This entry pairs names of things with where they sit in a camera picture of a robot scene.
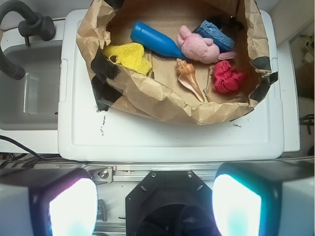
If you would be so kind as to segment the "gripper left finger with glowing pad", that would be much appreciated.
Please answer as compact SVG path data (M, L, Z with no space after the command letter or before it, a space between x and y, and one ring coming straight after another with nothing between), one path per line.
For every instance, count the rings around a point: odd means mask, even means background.
M91 236L97 201L85 169L2 169L0 234Z

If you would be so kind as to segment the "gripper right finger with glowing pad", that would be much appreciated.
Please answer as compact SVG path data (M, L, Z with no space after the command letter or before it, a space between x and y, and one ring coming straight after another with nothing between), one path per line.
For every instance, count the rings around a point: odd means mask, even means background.
M212 187L222 236L313 236L313 161L225 162Z

